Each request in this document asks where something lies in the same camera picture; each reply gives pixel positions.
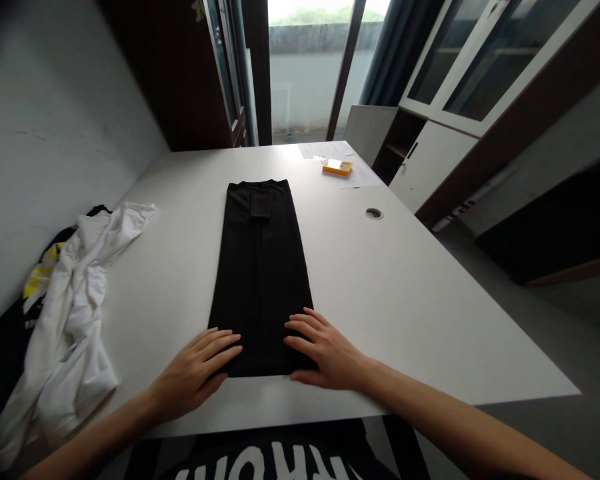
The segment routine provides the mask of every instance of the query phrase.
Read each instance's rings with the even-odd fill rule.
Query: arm
[[[235,346],[218,353],[240,338],[231,333],[217,329],[202,332],[147,390],[78,434],[26,472],[22,480],[94,477],[108,460],[146,432],[198,408],[227,376],[205,381],[242,351]]]
[[[538,479],[586,479],[584,473],[484,412],[364,356],[322,315],[305,309],[287,328],[300,337],[285,343],[308,355],[318,371],[296,371],[292,380],[364,393],[396,412],[472,478],[494,473]]]

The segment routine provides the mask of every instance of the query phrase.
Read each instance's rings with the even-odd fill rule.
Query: floor
[[[600,479],[600,298],[586,305],[576,301],[580,294],[592,290],[592,282],[522,287],[512,283],[455,225],[436,235],[582,392],[577,397],[502,403],[481,409]],[[428,440],[422,436],[418,440],[432,479],[466,478]]]

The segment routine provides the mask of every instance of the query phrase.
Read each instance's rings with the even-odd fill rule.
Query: yellow graphic print
[[[22,298],[28,298],[37,292],[44,292],[49,287],[49,279],[51,272],[55,268],[60,256],[60,250],[65,246],[65,242],[54,243],[42,256],[42,260],[38,263],[25,283],[25,288],[22,292]]]

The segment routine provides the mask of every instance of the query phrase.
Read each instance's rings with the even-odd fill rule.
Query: black garment
[[[87,215],[94,217],[103,210],[111,213],[104,205],[98,205],[92,208]],[[59,232],[43,250],[39,261],[42,261],[42,256],[51,246],[66,242],[76,230],[77,227],[68,227]],[[0,316],[0,412],[7,404],[13,388],[24,370],[27,346],[35,322],[42,312],[43,300],[44,295],[36,300],[25,313],[26,299],[20,295],[20,298]]]
[[[232,377],[316,369],[283,343],[284,323],[313,308],[291,190],[286,180],[229,184],[209,328],[240,333],[243,352],[221,371]]]
[[[400,432],[387,430],[391,449],[401,478],[429,480],[429,474],[413,429],[392,415],[386,415],[383,420],[401,422]],[[361,419],[334,420],[300,425],[284,425],[250,430],[237,430],[218,433],[205,433],[193,437],[178,437],[170,439],[142,440],[133,446],[127,465],[125,479],[149,480],[152,478],[173,479],[178,472],[189,470],[188,480],[199,477],[195,471],[205,468],[205,479],[230,478],[234,468],[240,470],[237,478],[257,479],[256,473],[262,473],[263,478],[287,478],[285,467],[292,473],[301,464],[306,470],[306,477],[296,475],[295,478],[314,478],[319,473],[319,462],[332,479],[342,479],[336,475],[333,468],[338,464],[338,457],[344,471],[350,480],[356,480],[355,471],[362,479],[395,479],[376,457],[367,442],[367,432]],[[241,454],[251,454],[258,458],[262,455],[263,464],[259,467],[248,463],[240,468],[238,461]],[[224,463],[225,474],[216,474],[218,461]]]
[[[324,480],[396,479],[373,454],[342,457],[339,451],[321,441],[287,435],[255,437],[190,457],[160,479],[185,478],[182,472],[186,470],[189,470],[188,479],[314,479],[314,475]],[[306,472],[306,476],[298,475],[300,471]],[[296,473],[296,476],[287,476],[288,473]]]

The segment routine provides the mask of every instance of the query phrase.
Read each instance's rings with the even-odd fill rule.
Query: folded black pants
[[[298,220],[286,180],[230,183],[209,328],[232,329],[240,355],[221,372],[232,377],[316,369],[283,343],[293,313],[313,308]]]

